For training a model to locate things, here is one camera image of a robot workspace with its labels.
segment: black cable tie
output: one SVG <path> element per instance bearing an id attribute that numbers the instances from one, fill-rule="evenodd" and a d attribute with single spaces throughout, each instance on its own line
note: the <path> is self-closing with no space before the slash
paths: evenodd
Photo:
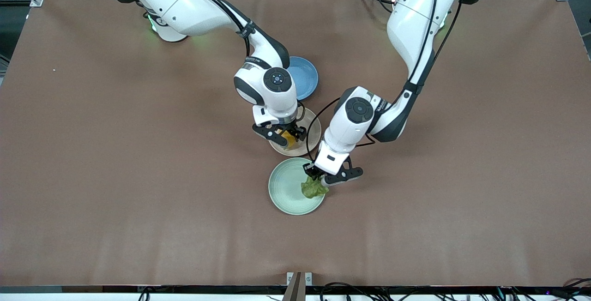
<path id="1" fill-rule="evenodd" d="M 255 31 L 256 27 L 257 26 L 253 21 L 249 21 L 248 24 L 245 25 L 240 32 L 237 32 L 237 34 L 238 36 L 240 36 L 240 38 L 245 39 L 247 36 L 249 36 L 251 33 Z"/>
<path id="2" fill-rule="evenodd" d="M 421 93 L 421 90 L 422 90 L 422 85 L 412 84 L 411 82 L 407 81 L 407 82 L 404 84 L 404 89 L 405 89 L 405 90 L 409 90 L 409 91 L 411 91 L 412 93 L 414 93 L 414 94 L 418 95 L 418 94 L 420 94 L 420 93 Z"/>

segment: green lettuce leaf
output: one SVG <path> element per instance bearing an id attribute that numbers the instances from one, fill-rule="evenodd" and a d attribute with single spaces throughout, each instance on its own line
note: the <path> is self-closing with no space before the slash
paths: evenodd
<path id="1" fill-rule="evenodd" d="M 315 181 L 311 177 L 308 177 L 306 182 L 302 183 L 302 194 L 306 198 L 314 198 L 315 196 L 321 196 L 329 192 L 329 189 L 322 185 L 320 178 Z"/>

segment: blue plate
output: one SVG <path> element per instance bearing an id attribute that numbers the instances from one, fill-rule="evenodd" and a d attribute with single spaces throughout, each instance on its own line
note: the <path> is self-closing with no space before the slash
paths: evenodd
<path id="1" fill-rule="evenodd" d="M 295 83 L 297 99 L 309 97 L 318 85 L 318 71 L 312 62 L 302 57 L 290 56 L 287 71 Z"/>

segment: light green plate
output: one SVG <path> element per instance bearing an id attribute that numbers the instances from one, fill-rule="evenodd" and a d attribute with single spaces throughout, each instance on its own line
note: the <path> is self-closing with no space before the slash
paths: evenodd
<path id="1" fill-rule="evenodd" d="M 324 195 L 308 199 L 302 194 L 302 183 L 308 178 L 302 165 L 309 162 L 304 158 L 289 158 L 271 173 L 269 196 L 279 210 L 290 215 L 305 215 L 322 203 Z"/>

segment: brown paper sheet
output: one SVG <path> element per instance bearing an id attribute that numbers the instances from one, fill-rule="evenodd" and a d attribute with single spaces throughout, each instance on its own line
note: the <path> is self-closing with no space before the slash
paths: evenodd
<path id="1" fill-rule="evenodd" d="M 376 2 L 230 2 L 314 63 L 312 110 L 351 86 L 401 90 Z M 268 196 L 285 157 L 234 90 L 241 39 L 166 43 L 141 14 L 114 0 L 31 10 L 0 89 L 3 284 L 591 276 L 591 64 L 568 4 L 464 6 L 402 137 L 355 150 L 363 177 L 303 217 Z"/>

